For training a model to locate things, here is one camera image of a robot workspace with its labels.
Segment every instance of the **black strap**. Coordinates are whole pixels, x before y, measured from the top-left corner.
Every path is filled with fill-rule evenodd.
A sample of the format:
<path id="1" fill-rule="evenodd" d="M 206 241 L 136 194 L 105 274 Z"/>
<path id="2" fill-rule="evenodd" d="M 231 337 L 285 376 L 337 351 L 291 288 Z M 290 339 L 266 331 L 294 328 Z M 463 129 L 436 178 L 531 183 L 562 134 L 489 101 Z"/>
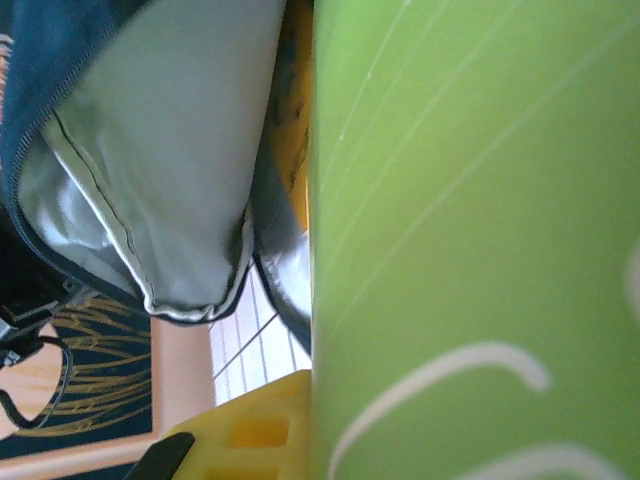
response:
<path id="1" fill-rule="evenodd" d="M 55 337 L 38 337 L 36 341 L 41 342 L 42 345 L 48 343 L 50 345 L 56 345 L 57 347 L 60 347 L 65 360 L 65 372 L 64 377 L 62 378 L 60 391 L 55 396 L 53 403 L 51 404 L 51 408 L 46 414 L 38 415 L 33 420 L 27 420 L 20 413 L 20 411 L 16 407 L 16 404 L 13 403 L 13 400 L 11 400 L 9 394 L 5 390 L 0 389 L 0 405 L 2 405 L 2 407 L 4 408 L 7 417 L 9 417 L 9 420 L 11 420 L 13 424 L 20 429 L 39 428 L 47 423 L 47 420 L 49 420 L 49 417 L 58 406 L 58 403 L 60 403 L 60 399 L 62 398 L 62 395 L 64 394 L 67 386 L 69 385 L 69 381 L 71 380 L 71 373 L 73 369 L 73 353 L 71 352 L 69 346 L 59 338 Z"/>

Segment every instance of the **dark blue rug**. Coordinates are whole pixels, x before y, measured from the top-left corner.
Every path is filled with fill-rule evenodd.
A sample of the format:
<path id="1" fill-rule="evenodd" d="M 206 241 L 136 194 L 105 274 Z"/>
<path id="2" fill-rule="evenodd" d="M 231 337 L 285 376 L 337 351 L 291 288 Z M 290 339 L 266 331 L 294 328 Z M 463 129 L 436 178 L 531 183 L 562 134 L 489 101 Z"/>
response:
<path id="1" fill-rule="evenodd" d="M 74 355 L 71 383 L 44 427 L 0 442 L 0 459 L 150 433 L 149 323 L 102 298 L 58 314 L 53 325 Z"/>

